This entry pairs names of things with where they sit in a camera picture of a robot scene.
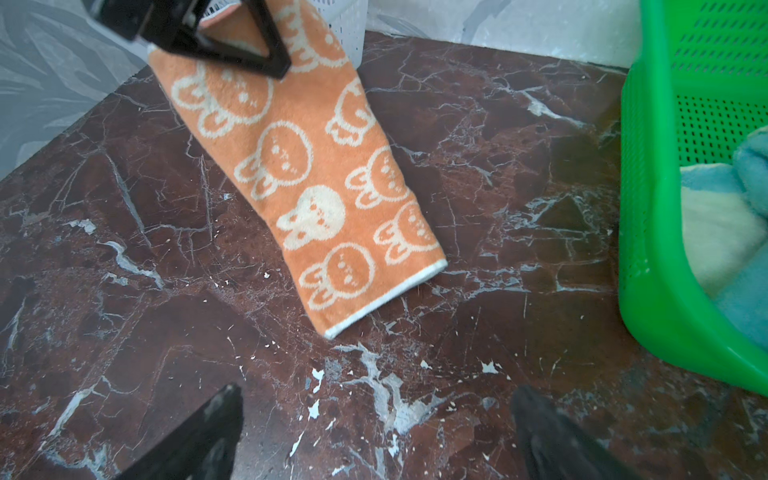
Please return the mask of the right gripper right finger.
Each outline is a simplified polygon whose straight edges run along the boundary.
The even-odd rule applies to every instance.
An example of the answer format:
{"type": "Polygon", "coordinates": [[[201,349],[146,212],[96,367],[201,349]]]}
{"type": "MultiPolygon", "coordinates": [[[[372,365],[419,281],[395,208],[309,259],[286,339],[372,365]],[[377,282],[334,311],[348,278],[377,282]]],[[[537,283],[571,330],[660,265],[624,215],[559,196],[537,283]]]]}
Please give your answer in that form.
{"type": "Polygon", "coordinates": [[[637,479],[595,438],[529,385],[512,394],[518,447],[531,479],[637,479]]]}

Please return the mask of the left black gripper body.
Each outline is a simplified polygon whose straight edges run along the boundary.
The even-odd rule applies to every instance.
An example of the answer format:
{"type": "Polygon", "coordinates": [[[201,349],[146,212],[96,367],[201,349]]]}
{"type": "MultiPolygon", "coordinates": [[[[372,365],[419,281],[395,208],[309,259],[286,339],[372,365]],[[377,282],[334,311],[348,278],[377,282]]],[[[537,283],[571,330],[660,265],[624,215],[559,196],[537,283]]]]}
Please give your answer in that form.
{"type": "Polygon", "coordinates": [[[161,1],[81,0],[88,16],[128,41],[149,40],[148,25],[161,1]]]}

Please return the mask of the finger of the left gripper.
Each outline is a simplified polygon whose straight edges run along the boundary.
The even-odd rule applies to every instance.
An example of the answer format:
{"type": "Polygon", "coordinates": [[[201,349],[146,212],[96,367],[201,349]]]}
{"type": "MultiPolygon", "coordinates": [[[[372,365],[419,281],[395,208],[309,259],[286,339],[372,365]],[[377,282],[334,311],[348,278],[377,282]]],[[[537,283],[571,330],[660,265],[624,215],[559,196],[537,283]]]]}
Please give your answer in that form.
{"type": "Polygon", "coordinates": [[[141,37],[159,49],[194,60],[238,67],[273,79],[283,78],[291,67],[290,54],[264,1],[242,1],[241,11],[250,19],[237,36],[230,30],[216,34],[202,20],[206,1],[150,1],[141,37]]]}

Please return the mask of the cream orange patterned towel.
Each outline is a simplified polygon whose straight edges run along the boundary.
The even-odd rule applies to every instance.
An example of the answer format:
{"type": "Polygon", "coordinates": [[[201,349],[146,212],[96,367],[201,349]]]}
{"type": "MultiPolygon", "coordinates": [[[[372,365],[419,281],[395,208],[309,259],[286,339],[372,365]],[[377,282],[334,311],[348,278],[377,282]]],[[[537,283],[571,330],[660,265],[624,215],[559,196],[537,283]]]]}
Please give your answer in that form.
{"type": "Polygon", "coordinates": [[[282,79],[153,48],[195,138],[266,222],[314,328],[333,338],[447,264],[340,41],[306,1],[269,10],[282,79]]]}

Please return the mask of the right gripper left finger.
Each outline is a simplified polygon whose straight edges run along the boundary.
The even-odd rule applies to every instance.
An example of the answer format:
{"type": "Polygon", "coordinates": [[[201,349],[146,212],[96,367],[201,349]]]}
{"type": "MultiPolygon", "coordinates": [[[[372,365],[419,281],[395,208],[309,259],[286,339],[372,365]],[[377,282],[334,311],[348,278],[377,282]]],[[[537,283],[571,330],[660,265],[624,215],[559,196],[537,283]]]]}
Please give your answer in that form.
{"type": "Polygon", "coordinates": [[[228,480],[242,430],[242,390],[230,383],[118,477],[228,480]]]}

